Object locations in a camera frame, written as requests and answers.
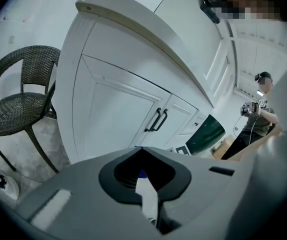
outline white cable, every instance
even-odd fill
[[[236,137],[238,137],[238,136],[235,134],[235,127],[236,127],[236,125],[238,124],[240,118],[242,118],[242,115],[239,117],[238,121],[235,123],[235,125],[234,125],[234,127],[233,127],[233,129],[232,129],[233,134],[234,134]]]
[[[250,145],[250,142],[252,141],[253,129],[254,129],[255,123],[256,123],[256,121],[257,121],[257,119],[258,119],[258,118],[259,118],[259,117],[257,117],[257,118],[255,119],[255,121],[254,121],[254,123],[253,123],[253,125],[252,125],[251,132],[250,132],[250,139],[249,139],[249,144],[248,144],[248,146]]]

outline chair backrest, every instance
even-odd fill
[[[27,46],[15,50],[0,60],[0,77],[13,64],[23,60],[20,91],[24,92],[24,85],[34,84],[44,86],[46,94],[53,66],[58,65],[59,55],[59,49],[43,45]]]

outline chair armrest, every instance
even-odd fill
[[[50,103],[51,103],[51,100],[53,98],[55,89],[56,89],[56,81],[52,84],[52,86],[50,87],[50,89],[49,89],[49,91],[47,93],[47,97],[46,97],[46,99],[44,101],[43,108],[42,108],[42,111],[41,111],[41,116],[42,117],[44,117],[46,112],[50,109]]]

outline black cap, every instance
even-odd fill
[[[268,72],[262,72],[260,74],[260,78],[269,78],[269,79],[272,79],[272,75],[269,74]]]

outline person wearing black cap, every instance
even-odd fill
[[[259,89],[265,95],[262,96],[257,103],[247,102],[243,107],[249,107],[251,113],[249,113],[248,121],[241,133],[222,156],[222,160],[227,160],[237,154],[239,151],[246,148],[251,143],[266,136],[272,125],[278,124],[278,118],[274,114],[274,110],[269,107],[266,99],[266,94],[273,87],[272,76],[268,72],[262,72],[256,76],[258,81]]]

